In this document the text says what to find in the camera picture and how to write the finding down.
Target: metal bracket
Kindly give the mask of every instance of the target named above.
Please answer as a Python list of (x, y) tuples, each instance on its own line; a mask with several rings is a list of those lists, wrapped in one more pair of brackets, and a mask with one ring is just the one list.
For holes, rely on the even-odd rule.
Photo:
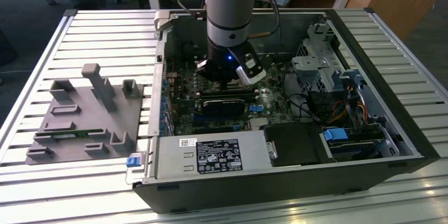
[(159, 10), (156, 11), (153, 26), (156, 27), (156, 31), (161, 31), (167, 29), (171, 25), (171, 11), (169, 10)]

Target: green circuit board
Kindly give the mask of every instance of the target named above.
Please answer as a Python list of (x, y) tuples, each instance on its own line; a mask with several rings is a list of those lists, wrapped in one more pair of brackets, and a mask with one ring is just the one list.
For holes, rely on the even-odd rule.
[[(255, 90), (255, 102), (245, 104), (244, 113), (240, 116), (219, 119), (204, 118), (199, 112), (200, 100), (195, 98), (199, 91), (219, 91), (219, 85), (209, 82), (196, 74), (195, 69), (180, 69), (176, 73), (176, 81), (172, 80), (172, 104), (175, 110), (175, 134), (203, 134), (209, 129), (229, 131), (249, 131), (253, 129), (251, 119), (264, 118), (271, 123), (288, 123), (293, 121), (291, 108), (283, 95), (279, 83), (281, 73), (276, 68), (267, 70), (267, 77), (252, 87), (244, 86), (239, 81), (228, 85), (229, 90)], [(259, 112), (251, 111), (251, 106), (263, 106)]]

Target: floor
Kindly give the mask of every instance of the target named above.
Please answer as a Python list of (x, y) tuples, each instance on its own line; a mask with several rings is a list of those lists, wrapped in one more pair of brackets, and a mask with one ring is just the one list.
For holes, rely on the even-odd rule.
[[(0, 0), (0, 30), (17, 51), (16, 60), (0, 66), (0, 125), (39, 61), (63, 13), (73, 8), (71, 0)], [(173, 8), (173, 0), (161, 0)], [(107, 0), (108, 9), (139, 9), (137, 0)], [(448, 88), (448, 0), (437, 0), (420, 25), (404, 41), (432, 74)]]

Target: barcode sticker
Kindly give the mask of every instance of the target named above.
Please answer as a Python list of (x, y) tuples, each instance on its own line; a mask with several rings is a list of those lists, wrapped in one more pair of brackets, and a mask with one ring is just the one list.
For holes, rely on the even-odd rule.
[(179, 140), (180, 147), (196, 146), (197, 138), (181, 138)]

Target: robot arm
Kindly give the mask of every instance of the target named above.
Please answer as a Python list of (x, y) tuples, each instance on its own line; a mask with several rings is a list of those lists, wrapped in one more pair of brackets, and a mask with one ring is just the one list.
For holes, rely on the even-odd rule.
[(197, 68), (199, 74), (220, 82), (223, 89), (232, 79), (241, 79), (245, 85), (252, 85), (267, 75), (248, 40), (273, 34), (276, 29), (249, 35), (253, 2), (207, 0), (208, 53)]

